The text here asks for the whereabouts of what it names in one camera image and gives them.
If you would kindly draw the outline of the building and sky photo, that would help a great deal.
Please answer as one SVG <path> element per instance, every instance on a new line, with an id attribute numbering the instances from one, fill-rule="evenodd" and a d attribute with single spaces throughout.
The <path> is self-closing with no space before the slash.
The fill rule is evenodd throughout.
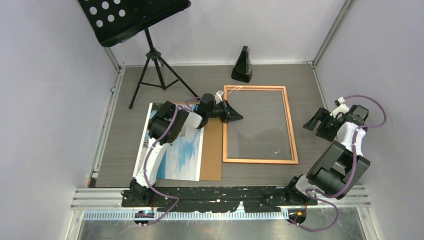
<path id="1" fill-rule="evenodd" d="M 139 173 L 145 155 L 147 154 L 149 141 L 148 121 L 161 106 L 160 103 L 150 103 L 148 106 L 146 121 L 132 175 L 133 177 Z M 156 178 L 165 180 L 199 181 L 203 139 L 203 128 L 183 127 L 177 139 L 164 153 Z"/>

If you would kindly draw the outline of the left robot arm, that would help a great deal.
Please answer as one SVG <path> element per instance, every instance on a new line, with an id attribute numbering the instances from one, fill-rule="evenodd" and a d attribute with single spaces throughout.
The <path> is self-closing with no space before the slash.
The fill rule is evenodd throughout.
<path id="1" fill-rule="evenodd" d="M 219 118 L 222 123 L 242 120 L 244 117 L 222 97 L 205 93 L 194 107 L 182 106 L 166 101 L 149 119 L 147 124 L 147 152 L 142 166 L 131 180 L 129 189 L 122 191 L 123 200 L 148 207 L 159 191 L 155 189 L 158 171 L 164 155 L 183 130 L 201 130 L 209 119 Z"/>

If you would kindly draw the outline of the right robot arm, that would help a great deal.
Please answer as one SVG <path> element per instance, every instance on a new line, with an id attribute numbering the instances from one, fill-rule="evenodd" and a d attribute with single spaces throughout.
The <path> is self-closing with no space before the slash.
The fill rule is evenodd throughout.
<path id="1" fill-rule="evenodd" d="M 347 107 L 342 104 L 332 112 L 323 107 L 318 109 L 303 128 L 316 130 L 316 136 L 331 144 L 307 174 L 292 178 L 284 189 L 285 201 L 291 205 L 305 204 L 310 200 L 307 190 L 319 190 L 331 196 L 343 190 L 336 197 L 338 200 L 347 194 L 371 164 L 361 150 L 366 128 L 357 134 L 356 156 L 353 156 L 352 148 L 355 130 L 364 125 L 368 115 L 368 109 L 361 105 Z"/>

